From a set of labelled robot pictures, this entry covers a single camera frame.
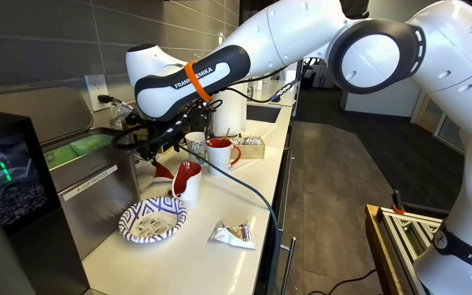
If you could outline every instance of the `mug handle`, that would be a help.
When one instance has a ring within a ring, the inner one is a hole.
[[[240,157],[241,157],[241,148],[240,148],[236,144],[233,144],[233,147],[236,148],[238,155],[236,155],[236,158],[231,162],[231,165],[235,165],[235,163],[240,160]]]

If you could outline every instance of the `kitchen sink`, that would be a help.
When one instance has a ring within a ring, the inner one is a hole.
[[[276,122],[282,108],[248,104],[248,119]]]

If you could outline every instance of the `gray wall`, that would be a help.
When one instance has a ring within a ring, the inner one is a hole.
[[[0,0],[0,91],[105,73],[110,93],[131,99],[128,47],[199,58],[238,22],[240,0]]]
[[[435,1],[436,0],[371,0],[367,8],[371,17],[407,21],[417,11]]]

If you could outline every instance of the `cabinet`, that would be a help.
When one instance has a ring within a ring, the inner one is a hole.
[[[420,94],[412,122],[428,129],[449,147],[464,152],[461,127],[428,94]]]
[[[289,203],[289,181],[290,181],[290,167],[294,160],[294,150],[290,147],[290,127],[287,130],[281,173],[277,178],[276,196],[274,196],[274,212],[279,217],[281,224],[281,244],[276,244],[276,227],[272,217],[269,219],[268,235],[264,242],[264,253],[261,260],[261,268],[258,273],[258,283],[254,288],[256,295],[284,295],[289,283],[290,265],[295,255],[297,237],[284,235],[284,224]]]

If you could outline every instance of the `decorative plate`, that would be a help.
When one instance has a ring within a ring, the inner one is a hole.
[[[135,203],[120,217],[120,234],[131,242],[158,242],[172,235],[187,219],[182,199],[154,196]]]

